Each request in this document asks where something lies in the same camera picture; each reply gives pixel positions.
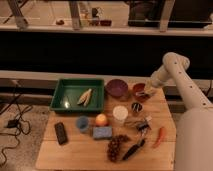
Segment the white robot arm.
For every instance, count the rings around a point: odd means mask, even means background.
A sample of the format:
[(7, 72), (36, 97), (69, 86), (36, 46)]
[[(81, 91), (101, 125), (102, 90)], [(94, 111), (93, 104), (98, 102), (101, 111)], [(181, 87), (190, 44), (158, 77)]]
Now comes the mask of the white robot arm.
[(187, 57), (166, 53), (145, 93), (153, 95), (169, 79), (174, 81), (186, 107), (177, 124), (174, 171), (213, 171), (213, 103), (186, 73), (189, 65)]

